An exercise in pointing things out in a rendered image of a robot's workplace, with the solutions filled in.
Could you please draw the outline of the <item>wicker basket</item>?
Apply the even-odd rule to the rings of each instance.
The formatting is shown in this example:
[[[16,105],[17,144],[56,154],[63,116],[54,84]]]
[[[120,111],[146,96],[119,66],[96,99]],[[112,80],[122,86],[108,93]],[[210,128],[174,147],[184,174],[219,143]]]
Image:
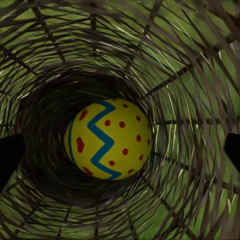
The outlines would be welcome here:
[[[225,164],[226,164],[226,158],[227,154],[224,151],[224,145],[226,142],[226,138],[228,136],[228,133],[234,133],[240,135],[239,131],[239,124],[240,124],[240,116],[236,116],[236,112],[234,110],[233,102],[231,99],[231,95],[229,92],[229,88],[227,84],[224,84],[223,81],[218,77],[215,67],[214,67],[214,61],[213,58],[217,61],[218,65],[222,69],[223,75],[226,75],[231,82],[231,84],[234,86],[236,91],[239,94],[240,97],[240,61],[237,56],[236,48],[234,45],[234,41],[238,41],[240,43],[240,20],[237,19],[235,16],[232,16],[230,13],[226,12],[224,7],[222,6],[220,0],[193,0],[194,6],[197,8],[195,10],[188,4],[184,2],[184,0],[168,0],[170,3],[175,4],[182,8],[184,15],[187,16],[189,21],[191,22],[191,25],[193,28],[195,28],[196,32],[200,36],[200,38],[203,40],[205,45],[201,45],[199,42],[194,40],[192,37],[188,35],[188,33],[184,33],[181,30],[179,30],[175,25],[173,25],[170,21],[167,20],[167,18],[164,16],[164,14],[160,10],[160,6],[163,6],[164,8],[167,8],[168,11],[170,11],[172,14],[175,14],[178,16],[175,12],[170,10],[167,6],[163,4],[163,0],[155,0],[155,4],[148,3],[149,5],[153,6],[153,9],[148,8],[143,2],[140,0],[135,0],[137,4],[144,7],[148,11],[151,12],[150,16],[145,16],[142,12],[136,10],[134,7],[132,7],[130,4],[126,3],[124,0],[115,0],[120,6],[127,9],[129,12],[135,15],[129,16],[119,9],[116,8],[116,6],[112,6],[110,3],[108,3],[105,0],[80,0],[78,2],[70,2],[70,1],[64,1],[64,0],[27,0],[27,3],[21,4],[24,2],[24,0],[17,0],[14,3],[11,3],[10,6],[0,8],[0,19],[3,18],[6,14],[8,14],[12,10],[17,10],[10,16],[6,17],[3,21],[0,21],[0,28],[2,27],[8,27],[12,26],[12,28],[8,29],[7,31],[0,33],[0,40],[3,40],[5,37],[16,34],[15,37],[8,40],[7,42],[0,42],[0,73],[2,73],[7,68],[16,65],[19,63],[18,67],[14,67],[10,70],[9,73],[7,73],[2,80],[0,81],[0,109],[2,106],[2,103],[5,101],[5,99],[8,99],[6,101],[6,105],[3,109],[3,119],[0,122],[0,137],[2,134],[2,131],[4,131],[4,137],[6,136],[12,136],[15,134],[23,134],[24,135],[24,128],[28,128],[30,130],[30,136],[31,136],[31,153],[29,150],[26,150],[23,157],[21,158],[20,162],[16,166],[16,169],[12,173],[15,178],[15,184],[12,184],[10,179],[8,180],[10,187],[7,187],[5,184],[5,188],[2,189],[0,192],[0,201],[2,201],[6,206],[9,206],[13,208],[15,211],[17,211],[22,217],[23,220],[18,219],[14,214],[9,211],[12,214],[12,217],[18,222],[15,223],[9,218],[7,218],[2,211],[0,212],[0,229],[3,229],[7,234],[9,234],[9,239],[7,239],[1,232],[0,232],[0,240],[31,240],[28,238],[22,238],[17,237],[19,232],[22,232],[23,234],[33,235],[36,237],[47,238],[49,240],[81,240],[81,238],[70,238],[70,237],[62,237],[64,228],[71,228],[71,229],[86,229],[86,230],[95,230],[94,237],[90,238],[88,240],[101,240],[102,238],[106,238],[110,235],[114,235],[114,237],[108,239],[108,240],[138,240],[138,236],[141,235],[144,231],[146,231],[148,226],[142,231],[141,229],[144,227],[147,221],[152,220],[152,218],[159,213],[161,210],[157,211],[160,207],[160,204],[164,204],[164,207],[168,210],[167,216],[165,217],[165,220],[163,221],[162,225],[160,226],[158,232],[153,237],[153,240],[175,240],[175,237],[180,234],[180,237],[178,240],[181,240],[182,235],[186,233],[186,235],[191,240],[215,240],[215,235],[222,226],[221,229],[221,235],[219,240],[240,240],[240,187],[237,185],[234,185],[235,182],[235,176],[236,176],[236,167],[232,163],[231,164],[231,174],[230,174],[230,182],[223,181],[223,176],[225,173]],[[240,0],[233,0],[233,2],[238,6],[240,9]],[[56,3],[57,6],[46,6],[47,4]],[[105,6],[110,6],[113,9],[116,9],[120,13],[113,12],[107,10]],[[82,10],[82,12],[74,12],[69,11],[64,8],[75,8]],[[28,9],[31,9],[34,11],[35,18],[28,18],[28,19],[20,19],[13,21],[16,17],[20,16],[22,13],[25,13]],[[231,34],[228,34],[227,37],[224,37],[221,31],[224,31],[221,29],[218,25],[216,25],[210,16],[208,16],[208,13],[205,11],[208,10],[210,13],[213,13],[214,15],[220,17],[222,20],[224,20],[227,27],[232,32]],[[55,15],[55,16],[48,16],[48,15],[42,15],[40,13],[40,10],[55,10],[59,12],[64,12],[66,14],[61,15]],[[215,38],[218,40],[218,44],[215,43],[215,47],[212,47],[209,43],[206,37],[204,37],[204,33],[200,32],[196,24],[193,23],[190,16],[186,14],[186,12],[191,13],[192,15],[202,19],[207,23],[212,33],[215,35]],[[83,13],[90,13],[90,15],[85,15]],[[88,16],[87,18],[77,19],[77,20],[69,20],[65,18],[60,18],[60,16],[67,16],[67,15],[80,15],[80,16]],[[122,30],[115,24],[111,23],[109,20],[105,19],[103,16],[108,16],[111,19],[113,19],[116,23],[120,24],[124,28],[126,28],[129,32],[132,34]],[[172,31],[175,33],[175,35],[171,34],[164,28],[162,28],[160,25],[158,25],[154,18],[155,16],[159,16],[161,19],[163,19],[169,27],[172,29]],[[182,17],[178,16],[181,20],[185,21]],[[67,22],[62,23],[47,23],[45,20],[55,18],[59,20],[65,20]],[[128,25],[125,21],[123,21],[121,18],[129,18],[133,22],[135,22],[139,27],[136,26],[136,28],[141,29],[144,34],[141,32],[138,32],[134,29],[135,26]],[[120,29],[114,30],[97,19],[102,19],[106,23],[111,24],[112,26],[115,26],[116,28]],[[134,19],[142,20],[146,23],[146,26],[142,25],[141,23],[137,22]],[[84,21],[91,20],[91,23],[86,23]],[[102,26],[96,25],[96,21]],[[25,26],[26,24],[30,22],[35,22],[35,24],[31,25],[29,28],[25,30],[19,31],[20,28]],[[76,27],[71,26],[71,24],[84,24],[84,25],[90,25],[91,27]],[[58,29],[58,27],[67,26],[69,28],[67,29]],[[178,30],[179,32],[182,32],[185,34],[188,38],[191,39],[193,44],[195,45],[196,49],[201,53],[201,56],[198,52],[193,50],[191,47],[189,47],[187,44],[183,42],[183,40],[179,37],[179,35],[176,33],[174,28]],[[102,28],[111,30],[114,32],[117,36],[104,33],[102,31],[96,30],[96,28]],[[221,30],[221,31],[220,31]],[[166,40],[162,39],[157,31],[159,31]],[[22,38],[23,40],[13,46],[12,48],[7,49],[6,45],[11,43],[12,41],[16,41],[17,37],[23,35],[27,32],[35,32],[29,37]],[[69,32],[67,34],[63,35],[53,35],[55,33],[63,33],[63,32]],[[131,40],[126,39],[122,37],[118,33],[124,33],[128,34],[131,37],[138,36],[141,40],[139,41],[138,45],[135,45],[131,43]],[[158,38],[163,44],[163,46],[167,49],[165,51],[162,47],[158,46],[156,43],[153,42],[153,39],[149,36],[148,33],[151,33],[153,36]],[[67,40],[61,40],[62,38],[67,38],[71,35],[79,36],[80,38],[69,38]],[[129,44],[121,43],[118,41],[115,41],[108,36],[124,39]],[[29,40],[29,38],[44,36],[41,39],[35,39],[35,40]],[[183,53],[182,51],[178,50],[176,47],[174,47],[169,41],[173,41],[177,44],[177,46],[183,48],[186,52]],[[42,43],[45,44],[30,48],[33,44],[36,43]],[[75,45],[66,45],[66,43],[77,43]],[[149,55],[145,50],[141,47],[142,44],[148,47],[149,50],[152,51],[152,49],[146,44],[149,43],[154,48],[157,48],[159,50],[162,57],[167,61],[167,59],[164,57],[163,54],[169,56],[173,60],[177,61],[180,64],[184,65],[184,68],[181,68],[178,72],[175,72],[174,69],[169,68],[165,64],[160,63],[159,59],[155,59],[153,56]],[[18,46],[27,45],[26,47],[11,53],[15,48]],[[76,48],[76,46],[86,45],[89,48]],[[174,57],[168,48],[170,47],[172,50],[174,50],[178,57],[177,59]],[[32,49],[32,51],[27,53],[22,53],[25,50]],[[232,64],[235,66],[236,70],[236,76],[237,76],[237,84],[235,84],[232,76],[230,75],[228,69],[226,68],[225,64],[222,62],[221,57],[221,51],[224,50],[226,54],[229,56],[229,59],[231,60]],[[56,53],[50,54],[52,51],[57,51]],[[149,56],[151,59],[154,59],[158,63],[160,63],[163,67],[168,68],[171,70],[174,75],[170,74],[168,71],[164,70],[157,64],[153,63],[152,61],[148,60],[143,54],[144,52],[147,56]],[[46,53],[43,56],[38,56],[38,54]],[[79,55],[80,58],[76,59],[66,59],[66,55]],[[123,66],[118,61],[116,61],[115,58],[112,58],[110,55],[113,55],[114,57],[120,58],[123,62],[126,62],[126,66]],[[54,57],[59,57],[61,60],[56,62],[47,62],[47,60],[52,59]],[[187,64],[184,59],[184,57],[187,59],[190,64]],[[100,63],[92,64],[89,60],[82,59],[82,58],[95,58],[95,60]],[[136,59],[140,64],[142,64],[145,68],[143,69],[142,66],[134,63],[134,59]],[[212,66],[208,63],[208,59],[211,59]],[[110,62],[111,60],[112,62]],[[149,74],[154,80],[154,76],[150,73],[150,71],[146,68],[146,66],[140,61],[146,62],[152,70],[160,77],[160,75],[155,71],[155,69],[163,72],[164,74],[168,75],[169,78],[167,80],[161,80],[161,83],[158,85],[152,84],[151,82],[147,81],[143,75],[143,72],[139,70],[136,66],[140,67],[144,72]],[[33,64],[34,62],[42,61],[39,64]],[[102,64],[102,61],[107,65]],[[168,61],[167,61],[168,62]],[[203,71],[202,64],[206,63],[208,66],[208,69],[212,73],[214,77],[214,83],[215,88],[211,84],[211,82],[208,80],[207,76],[205,75]],[[18,69],[17,69],[18,68]],[[137,69],[140,74],[142,75],[143,79],[148,83],[148,86],[145,85],[145,82],[141,79],[140,76],[135,75],[135,69]],[[202,85],[200,84],[199,80],[197,80],[194,68],[196,68],[203,80],[203,84],[205,87],[205,90],[203,89]],[[9,77],[11,72],[16,70],[16,73]],[[14,81],[13,78],[21,72],[21,75],[18,76],[18,78]],[[191,82],[189,82],[192,85],[193,92],[196,95],[195,100],[189,90],[186,88],[185,84],[182,81],[181,76],[184,74],[186,76],[186,73],[190,72]],[[29,75],[30,73],[34,73],[35,76],[28,80],[24,85],[22,83],[16,88],[14,93],[11,94],[11,91],[16,86],[18,80],[20,80],[22,77],[25,77]],[[72,77],[75,75],[85,76],[92,78],[93,81],[73,81],[77,79],[88,79],[88,78],[82,78],[82,77]],[[4,89],[1,89],[3,84],[5,84],[6,81],[11,79],[8,84],[5,86]],[[192,102],[195,105],[196,113],[193,111],[191,106],[189,105],[187,101],[187,97],[185,94],[182,94],[183,98],[186,101],[188,114],[189,114],[189,120],[186,119],[185,110],[183,107],[183,101],[181,98],[181,91],[179,91],[179,97],[180,97],[180,103],[181,103],[181,110],[183,119],[180,114],[179,105],[178,105],[178,99],[177,99],[177,93],[176,93],[176,83],[175,80],[179,79],[183,85],[184,93],[185,90],[187,91],[189,97],[191,97]],[[139,83],[137,81],[140,81]],[[83,174],[76,174],[75,177],[70,176],[70,173],[66,170],[66,167],[60,166],[58,163],[58,157],[62,156],[64,160],[61,160],[66,165],[72,166],[76,165],[70,160],[70,158],[67,155],[66,151],[63,151],[60,147],[61,143],[61,135],[65,137],[66,130],[71,123],[71,121],[80,113],[80,109],[82,105],[84,104],[90,104],[98,102],[98,100],[92,99],[91,96],[95,95],[92,94],[92,91],[97,91],[102,94],[108,95],[97,88],[93,88],[94,83],[100,83],[108,88],[111,89],[112,92],[117,90],[125,97],[126,101],[132,102],[134,105],[136,105],[138,108],[142,110],[144,115],[147,117],[147,120],[149,121],[151,133],[152,133],[152,146],[150,150],[150,156],[148,157],[148,160],[145,162],[143,167],[134,175],[121,180],[105,180],[100,179],[100,181],[96,184],[94,184],[92,181],[82,181],[77,180],[78,177],[81,178],[92,178],[94,176],[87,174],[86,172]],[[173,98],[172,94],[169,91],[168,84],[173,82],[174,87],[174,93],[176,100]],[[10,86],[11,88],[5,92],[5,90]],[[32,89],[28,92],[23,93],[20,97],[19,94],[23,90],[27,90],[27,88],[31,85],[34,86]],[[29,120],[27,121],[27,111],[31,107],[32,102],[34,102],[39,97],[45,95],[48,92],[52,92],[55,88],[68,88],[73,86],[90,86],[91,88],[75,88],[68,90],[64,93],[59,94],[57,97],[55,97],[55,100],[49,104],[49,106],[46,107],[46,105],[49,103],[47,102],[43,107],[41,108],[37,118],[37,110],[40,103],[44,100],[47,94],[34,108],[33,113],[31,114]],[[165,89],[164,86],[166,86],[170,100],[169,103],[171,104],[173,108],[173,112],[175,115],[175,120],[166,121],[160,96],[162,96],[161,91],[163,92],[164,96]],[[204,101],[202,100],[199,92],[199,88],[204,92],[205,96],[208,99],[209,108],[206,106]],[[17,90],[19,88],[22,89],[18,92]],[[83,91],[86,92],[86,94],[74,94],[75,91]],[[215,118],[213,108],[214,105],[212,104],[209,91],[211,91],[214,98],[217,100],[218,105],[218,112],[216,110],[216,113],[218,114],[218,118]],[[220,91],[223,93],[227,104],[223,101]],[[88,93],[89,92],[89,93]],[[102,100],[110,99],[110,97],[95,95]],[[88,97],[88,98],[85,98]],[[59,103],[63,99],[69,99],[65,102]],[[18,103],[15,105],[14,108],[17,107],[17,113],[15,116],[12,117],[12,120],[10,121],[10,124],[8,124],[9,117],[11,116],[11,106],[13,103],[18,100]],[[69,109],[63,111],[59,115],[57,115],[53,122],[49,123],[47,125],[49,119],[51,116],[58,111],[63,106],[68,106],[74,104]],[[206,119],[203,105],[211,115],[211,119]],[[45,108],[46,107],[46,108]],[[156,109],[155,109],[156,108]],[[76,110],[77,114],[74,117],[71,117],[68,115],[71,111]],[[193,120],[190,110],[193,112],[194,116],[196,117],[196,120]],[[45,114],[45,117],[38,129],[34,128],[34,125],[36,124],[38,118],[42,115],[43,112],[47,111]],[[12,124],[13,119],[16,117],[15,124]],[[32,119],[31,127],[28,127],[30,121]],[[62,125],[60,130],[58,132],[54,132],[57,125],[60,125],[63,123],[63,121],[66,121],[65,124]],[[168,137],[167,128],[168,125],[176,127],[177,126],[177,133],[178,133],[178,146],[177,146],[177,152],[175,154],[175,145],[174,140],[172,139],[172,152],[171,152],[171,158],[169,159],[167,157],[168,151],[169,151],[169,145],[170,145],[170,138]],[[193,140],[194,145],[191,140],[190,136],[190,125],[193,133]],[[211,128],[208,129],[208,125],[214,125],[214,130],[216,134],[216,148],[215,152],[213,149],[212,140],[210,137],[211,134]],[[225,140],[223,142],[223,150],[221,149],[221,144],[219,140],[219,129],[220,125],[223,128]],[[200,146],[198,143],[197,135],[198,135],[198,128],[200,129]],[[38,141],[39,141],[39,147],[42,154],[42,159],[44,161],[44,164],[48,167],[48,170],[50,173],[48,173],[45,169],[40,167],[37,162],[37,156],[36,156],[36,149],[35,149],[35,136],[34,136],[34,130],[37,130],[38,135]],[[160,138],[158,136],[158,130],[160,130]],[[186,132],[187,142],[184,137],[184,130]],[[57,142],[57,138],[55,134],[58,135],[59,143]],[[51,145],[51,136],[53,137],[53,145]],[[46,149],[47,152],[49,152],[49,148],[54,156],[54,159],[51,159],[49,157],[46,157],[44,147],[42,146],[42,139],[45,139],[46,142]],[[159,138],[159,140],[158,140]],[[186,147],[186,154],[184,152],[183,147],[183,140]],[[158,147],[159,145],[159,147]],[[220,168],[218,168],[217,164],[217,149],[219,148],[220,154],[221,154],[221,163]],[[57,149],[60,152],[60,155],[57,156]],[[205,150],[204,159],[202,158],[203,149]],[[191,163],[189,166],[187,166],[186,157],[188,156],[189,160],[189,150],[191,153]],[[208,159],[208,150],[210,150],[212,161],[213,161],[213,170],[211,172],[210,162]],[[184,157],[184,164],[181,162],[181,155],[183,154]],[[169,162],[169,169],[168,173],[165,174],[165,177],[160,184],[161,179],[161,170],[165,165],[165,162]],[[206,166],[208,164],[210,175],[206,172]],[[173,169],[173,174],[168,181],[168,177]],[[20,178],[18,174],[18,170],[21,172],[23,178]],[[48,184],[50,184],[50,180],[47,177],[45,173],[47,173],[54,182],[50,187],[48,187],[43,180],[39,177],[41,176]],[[188,172],[187,182],[184,185],[183,189],[180,189],[180,195],[177,197],[176,201],[173,201],[175,199],[175,195],[177,194],[177,190],[179,187],[182,187],[183,180],[185,178],[185,175]],[[175,182],[170,187],[170,191],[167,194],[167,188],[170,182],[172,182],[174,175]],[[39,175],[39,176],[38,176]],[[182,180],[177,187],[178,178],[182,175]],[[167,182],[168,181],[168,182]],[[66,183],[72,183],[76,186],[71,186]],[[189,194],[190,185],[194,182],[193,190]],[[105,188],[109,184],[113,185],[106,188],[106,191],[101,193],[100,195],[96,195],[98,190]],[[17,189],[17,185],[20,185],[21,189],[28,195],[28,197],[21,192],[19,189]],[[72,191],[72,194],[69,194],[64,191],[58,191],[53,189],[53,186],[57,186],[59,188],[63,188],[69,191]],[[84,189],[88,188],[94,188],[98,187],[97,189],[94,189],[93,191],[85,191]],[[174,188],[174,196],[171,199],[172,204],[167,203],[167,198],[169,197],[171,190]],[[209,206],[210,206],[210,199],[211,199],[211,192],[215,189],[215,198],[213,203],[213,208],[210,211],[210,214],[208,215]],[[14,193],[11,192],[12,189],[14,189],[20,194],[21,198],[19,196],[16,196]],[[196,191],[198,190],[198,197],[195,200]],[[226,200],[226,209],[221,213],[221,215],[218,217],[218,211],[219,211],[219,203],[221,200],[221,196],[223,194],[224,190],[228,191],[227,200]],[[149,196],[147,196],[145,199],[141,198],[138,200],[138,198],[144,194],[147,190],[151,192]],[[95,196],[83,196],[88,194],[95,194]],[[237,207],[236,207],[236,213],[231,222],[229,223],[229,217],[231,212],[231,205],[238,194],[238,201],[237,201]],[[14,201],[9,195],[15,197],[19,202],[22,201],[26,205],[32,208],[32,211],[25,208],[21,203],[17,203]],[[181,199],[183,199],[183,205],[181,206],[180,210],[178,210],[177,213],[175,213],[176,207],[179,205]],[[2,198],[10,201],[12,205],[6,203],[2,200]],[[51,199],[53,201],[47,201],[44,198]],[[112,203],[122,198],[122,201],[119,202],[117,205],[113,206],[112,208],[109,208]],[[158,199],[158,203],[152,208],[153,213],[146,219],[146,221],[143,224],[140,224],[138,227],[134,228],[134,224],[142,219],[144,215],[149,212],[151,209],[151,205]],[[187,213],[186,217],[184,217],[185,209],[191,200],[191,206],[190,210]],[[206,208],[204,210],[200,232],[198,237],[196,237],[193,234],[193,231],[189,229],[192,221],[194,221],[194,226],[196,224],[196,220],[199,214],[200,209],[203,207],[205,202],[207,201]],[[132,203],[133,202],[133,203]],[[149,202],[149,203],[148,203]],[[138,211],[137,213],[134,213],[132,216],[130,214],[137,210],[141,205],[148,203],[142,210]],[[64,206],[68,206],[70,208],[62,208],[58,205],[60,204]],[[100,223],[103,218],[111,216],[113,214],[116,214],[120,211],[115,211],[118,208],[125,207],[126,209],[123,209],[120,214],[117,216],[112,217],[109,221],[105,223]],[[61,216],[59,214],[53,215],[44,212],[40,207],[43,207],[44,210],[49,211],[57,211],[57,212],[63,212],[65,213],[65,216]],[[84,213],[81,211],[71,211],[72,207],[76,207],[81,210],[90,210],[90,213]],[[23,213],[20,208],[22,208],[24,211],[28,212],[28,215]],[[50,218],[46,217],[40,217],[35,214],[35,211],[39,211]],[[126,212],[127,215],[125,217],[121,218],[121,220],[117,222],[113,222],[118,217],[122,216]],[[75,214],[81,214],[80,216],[69,218],[70,213]],[[139,214],[139,216],[132,221],[132,219]],[[95,215],[95,217],[88,218],[88,219],[80,219],[82,217]],[[162,232],[165,228],[166,224],[168,224],[169,220],[173,217],[172,223],[169,225],[169,228]],[[57,226],[54,224],[43,224],[34,218],[39,218],[44,221],[54,221],[61,223],[61,226]],[[77,220],[77,222],[71,222],[69,220]],[[85,224],[85,222],[89,221],[95,221],[95,223],[92,224]],[[12,231],[8,228],[8,226],[5,224],[7,222],[8,224],[11,224],[15,226],[15,231],[12,233]],[[207,225],[210,223],[210,231],[205,236],[205,229]],[[228,224],[229,223],[229,224]],[[51,230],[52,233],[58,233],[57,236],[48,235],[44,233],[43,230],[40,230],[36,227],[33,227],[31,224],[41,225]],[[59,227],[59,232],[56,232],[56,230],[50,228],[49,226]],[[124,227],[125,228],[121,231],[117,231],[119,228]],[[110,231],[106,233],[98,233],[99,228],[103,227],[111,227]],[[171,236],[169,239],[167,239],[169,233],[171,233],[174,229],[177,229],[176,233]],[[27,229],[32,229],[37,231],[39,234],[31,233],[27,231]],[[122,236],[119,238],[121,234],[123,234],[127,230],[131,230],[130,233],[127,236]]]

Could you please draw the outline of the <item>easter egg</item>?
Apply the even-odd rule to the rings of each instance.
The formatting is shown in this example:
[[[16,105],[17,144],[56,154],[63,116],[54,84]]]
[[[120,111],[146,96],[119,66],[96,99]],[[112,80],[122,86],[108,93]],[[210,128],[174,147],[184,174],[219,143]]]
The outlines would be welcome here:
[[[80,171],[97,179],[122,180],[150,157],[152,131],[139,107],[110,97],[82,108],[68,125],[63,144]]]

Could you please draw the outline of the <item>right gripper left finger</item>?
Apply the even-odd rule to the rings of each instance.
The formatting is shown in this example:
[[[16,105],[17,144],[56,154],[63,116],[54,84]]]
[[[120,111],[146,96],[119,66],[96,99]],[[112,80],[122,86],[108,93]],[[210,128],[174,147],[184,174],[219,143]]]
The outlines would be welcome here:
[[[0,138],[0,193],[26,152],[23,133]]]

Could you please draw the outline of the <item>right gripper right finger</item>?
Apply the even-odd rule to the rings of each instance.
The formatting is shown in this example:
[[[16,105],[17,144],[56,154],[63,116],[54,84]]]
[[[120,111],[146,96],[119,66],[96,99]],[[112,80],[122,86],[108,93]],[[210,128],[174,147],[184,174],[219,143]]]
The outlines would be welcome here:
[[[224,151],[240,173],[240,135],[228,133],[224,144]]]

